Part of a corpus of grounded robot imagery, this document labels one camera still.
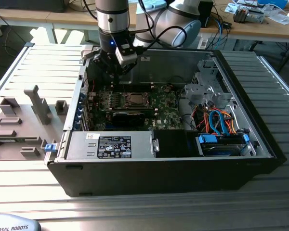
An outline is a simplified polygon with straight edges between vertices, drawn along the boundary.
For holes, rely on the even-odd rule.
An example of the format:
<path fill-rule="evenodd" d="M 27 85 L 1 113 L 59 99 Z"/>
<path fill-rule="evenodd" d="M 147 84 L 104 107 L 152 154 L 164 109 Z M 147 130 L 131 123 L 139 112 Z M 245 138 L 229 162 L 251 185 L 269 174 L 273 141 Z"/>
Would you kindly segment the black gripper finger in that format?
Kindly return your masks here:
<path fill-rule="evenodd" d="M 135 66 L 137 65 L 137 61 L 132 64 L 127 65 L 117 65 L 117 84 L 120 83 L 120 78 L 126 74 L 128 74 Z"/>
<path fill-rule="evenodd" d="M 113 78 L 114 84 L 119 84 L 119 64 L 115 54 L 99 50 L 93 62 L 105 75 Z"/>

